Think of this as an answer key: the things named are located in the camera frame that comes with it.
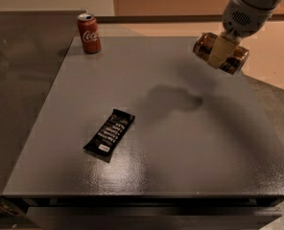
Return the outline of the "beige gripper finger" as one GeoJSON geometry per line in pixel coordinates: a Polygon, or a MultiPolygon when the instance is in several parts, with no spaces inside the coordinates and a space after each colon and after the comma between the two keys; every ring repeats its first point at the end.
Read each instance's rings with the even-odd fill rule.
{"type": "Polygon", "coordinates": [[[207,63],[215,68],[220,68],[232,56],[239,46],[241,39],[226,32],[218,35],[214,41],[207,63]]]}

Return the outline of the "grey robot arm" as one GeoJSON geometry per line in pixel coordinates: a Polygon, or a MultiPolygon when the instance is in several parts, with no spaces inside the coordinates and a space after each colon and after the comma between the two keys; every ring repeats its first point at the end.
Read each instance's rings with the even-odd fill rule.
{"type": "Polygon", "coordinates": [[[263,27],[280,1],[229,0],[222,17],[224,30],[216,37],[207,63],[221,68],[230,58],[235,58],[242,67],[249,50],[240,45],[241,41],[263,27]]]}

